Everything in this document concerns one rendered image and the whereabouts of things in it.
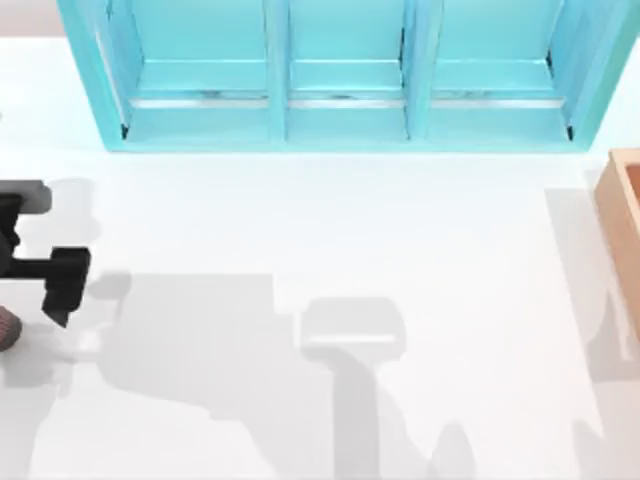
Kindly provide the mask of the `brown textured round object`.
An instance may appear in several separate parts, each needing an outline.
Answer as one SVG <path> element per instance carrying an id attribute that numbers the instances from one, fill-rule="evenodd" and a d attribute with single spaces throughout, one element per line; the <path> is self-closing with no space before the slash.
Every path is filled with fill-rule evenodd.
<path id="1" fill-rule="evenodd" d="M 4 306 L 0 306 L 0 353 L 12 348 L 22 333 L 21 319 Z"/>

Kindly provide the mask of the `light blue rack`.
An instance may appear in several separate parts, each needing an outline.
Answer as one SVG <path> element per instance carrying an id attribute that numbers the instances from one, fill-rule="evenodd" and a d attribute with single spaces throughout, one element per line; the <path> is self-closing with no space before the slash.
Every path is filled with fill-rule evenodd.
<path id="1" fill-rule="evenodd" d="M 111 152 L 583 152 L 640 0 L 56 0 Z"/>

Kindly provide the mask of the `shallow salmon-coloured box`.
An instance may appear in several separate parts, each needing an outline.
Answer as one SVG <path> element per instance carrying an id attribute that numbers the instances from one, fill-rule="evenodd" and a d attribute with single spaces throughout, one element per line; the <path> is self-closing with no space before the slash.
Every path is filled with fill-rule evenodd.
<path id="1" fill-rule="evenodd" d="M 594 199 L 640 351 L 640 147 L 608 152 Z"/>

